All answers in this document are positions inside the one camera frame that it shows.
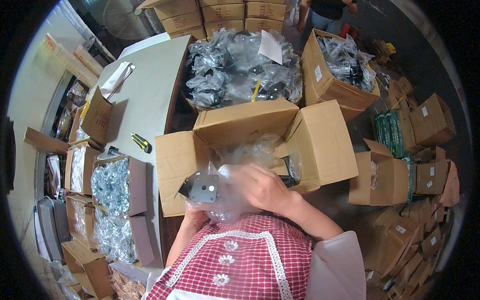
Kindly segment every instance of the pile of plastic bags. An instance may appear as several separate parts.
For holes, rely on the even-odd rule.
[[[302,97],[300,57],[280,33],[270,33],[282,47],[282,65],[258,54],[261,33],[222,28],[210,42],[191,44],[186,86],[192,103],[211,109],[251,102],[259,81],[255,101],[284,97],[297,103]]]
[[[343,82],[367,92],[372,91],[375,76],[367,69],[367,63],[374,56],[358,51],[350,35],[346,40],[329,36],[318,36],[318,44],[332,75]]]

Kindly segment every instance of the white table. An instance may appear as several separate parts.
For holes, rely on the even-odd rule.
[[[124,62],[131,62],[136,69],[112,95],[114,104],[107,131],[107,151],[110,146],[147,163],[147,206],[145,213],[148,233],[152,242],[155,260],[142,268],[144,272],[160,272],[163,269],[160,226],[158,181],[156,176],[156,136],[163,135],[175,107],[177,93],[175,84],[190,36],[181,36],[157,43],[133,52],[105,67],[98,85],[113,74]],[[152,153],[147,154],[131,139],[137,133],[152,144]]]

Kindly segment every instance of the wall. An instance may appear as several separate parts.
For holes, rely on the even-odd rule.
[[[49,268],[45,268],[45,261],[37,253],[32,221],[32,208],[36,200],[34,173],[37,152],[31,145],[23,142],[27,126],[43,131],[45,115],[65,74],[65,69],[55,61],[42,60],[37,54],[38,45],[46,33],[51,33],[71,52],[85,42],[56,6],[38,29],[23,57],[13,83],[7,115],[14,122],[16,143],[14,190],[8,196],[10,212],[25,255],[48,288],[47,283],[54,281]],[[51,285],[52,292],[58,292],[54,287],[55,285]]]

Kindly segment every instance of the box lid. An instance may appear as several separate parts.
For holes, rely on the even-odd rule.
[[[300,110],[313,147],[320,185],[358,176],[347,125],[336,100]]]

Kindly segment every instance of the stack of boxes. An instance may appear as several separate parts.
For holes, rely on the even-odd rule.
[[[235,29],[240,32],[244,29],[245,5],[243,0],[199,0],[204,15],[204,26],[207,40],[213,32],[225,29]]]
[[[286,9],[285,0],[246,0],[245,29],[250,32],[281,32]]]
[[[170,38],[192,35],[205,39],[205,28],[196,0],[146,0],[137,9],[153,7]]]

